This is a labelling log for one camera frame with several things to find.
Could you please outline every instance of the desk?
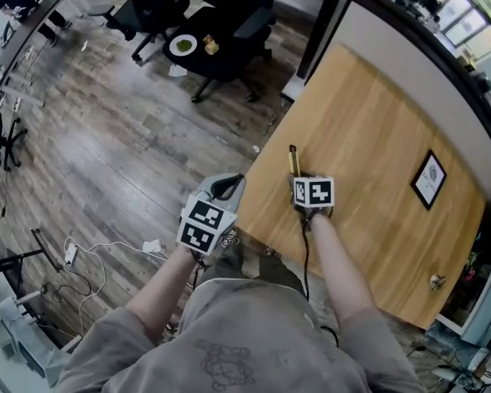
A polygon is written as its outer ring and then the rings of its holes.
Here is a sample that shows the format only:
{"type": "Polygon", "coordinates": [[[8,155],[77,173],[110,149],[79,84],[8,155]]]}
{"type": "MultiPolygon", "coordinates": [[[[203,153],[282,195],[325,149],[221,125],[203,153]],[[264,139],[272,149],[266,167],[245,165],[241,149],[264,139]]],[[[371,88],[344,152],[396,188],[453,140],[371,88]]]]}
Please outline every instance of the desk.
{"type": "Polygon", "coordinates": [[[13,72],[14,66],[18,59],[22,56],[22,51],[29,43],[29,40],[38,31],[38,28],[42,23],[56,10],[56,7],[62,3],[63,0],[44,0],[40,6],[28,17],[28,19],[20,25],[15,32],[11,41],[2,50],[0,56],[0,66],[5,69],[3,80],[0,83],[0,91],[9,93],[13,97],[20,97],[26,102],[32,103],[35,106],[42,107],[44,102],[35,97],[23,93],[19,90],[12,88],[7,81],[14,79],[17,82],[30,86],[31,83],[13,72]]]}
{"type": "MultiPolygon", "coordinates": [[[[462,271],[485,203],[453,146],[398,86],[336,44],[250,168],[238,211],[239,228],[301,264],[290,144],[303,171],[335,178],[332,221],[377,305],[428,328],[462,271]],[[429,149],[447,178],[428,211],[410,182],[429,149]],[[447,278],[440,291],[430,290],[434,273],[447,278]]],[[[322,275],[313,243],[309,271],[322,275]]]]}

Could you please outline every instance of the power adapter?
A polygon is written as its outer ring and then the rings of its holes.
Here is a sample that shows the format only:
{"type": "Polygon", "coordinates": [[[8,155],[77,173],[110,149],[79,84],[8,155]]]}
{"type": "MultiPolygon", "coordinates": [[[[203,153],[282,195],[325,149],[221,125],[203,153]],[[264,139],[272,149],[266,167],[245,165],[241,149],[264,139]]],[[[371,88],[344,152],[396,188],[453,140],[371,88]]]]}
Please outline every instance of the power adapter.
{"type": "Polygon", "coordinates": [[[69,266],[73,266],[77,252],[78,247],[76,247],[74,243],[69,244],[69,246],[67,247],[67,252],[65,253],[65,263],[69,266]]]}

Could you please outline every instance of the framed picture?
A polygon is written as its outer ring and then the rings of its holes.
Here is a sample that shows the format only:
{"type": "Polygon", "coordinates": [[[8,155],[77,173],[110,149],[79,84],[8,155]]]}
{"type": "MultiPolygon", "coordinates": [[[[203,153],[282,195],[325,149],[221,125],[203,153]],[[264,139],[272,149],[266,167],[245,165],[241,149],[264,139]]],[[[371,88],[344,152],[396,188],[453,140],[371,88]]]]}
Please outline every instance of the framed picture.
{"type": "Polygon", "coordinates": [[[413,191],[417,193],[426,209],[429,210],[435,203],[436,196],[439,194],[446,176],[445,170],[434,152],[429,150],[411,182],[413,191]]]}

